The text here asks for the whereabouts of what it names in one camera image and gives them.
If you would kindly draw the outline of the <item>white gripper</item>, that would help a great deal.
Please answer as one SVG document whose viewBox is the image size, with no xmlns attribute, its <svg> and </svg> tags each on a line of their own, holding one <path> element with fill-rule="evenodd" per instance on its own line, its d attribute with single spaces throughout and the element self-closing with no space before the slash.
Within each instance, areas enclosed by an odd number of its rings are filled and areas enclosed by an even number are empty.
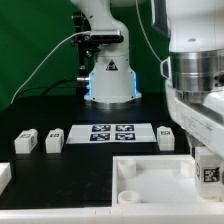
<svg viewBox="0 0 224 224">
<path fill-rule="evenodd" d="M 208 94 L 202 104 L 184 101 L 169 83 L 165 88 L 172 120 L 210 150 L 224 150 L 224 88 Z"/>
</svg>

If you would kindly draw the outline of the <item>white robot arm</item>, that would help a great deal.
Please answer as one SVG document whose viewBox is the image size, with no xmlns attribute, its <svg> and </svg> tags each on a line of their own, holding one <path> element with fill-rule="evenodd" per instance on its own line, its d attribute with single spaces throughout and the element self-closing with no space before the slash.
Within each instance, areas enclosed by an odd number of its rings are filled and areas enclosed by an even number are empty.
<svg viewBox="0 0 224 224">
<path fill-rule="evenodd" d="M 70 0 L 97 45 L 89 75 L 88 104 L 110 108 L 141 97 L 129 66 L 128 29 L 110 8 L 143 0 Z M 151 0 L 152 22 L 170 37 L 166 98 L 171 118 L 203 145 L 224 154 L 224 0 Z"/>
</svg>

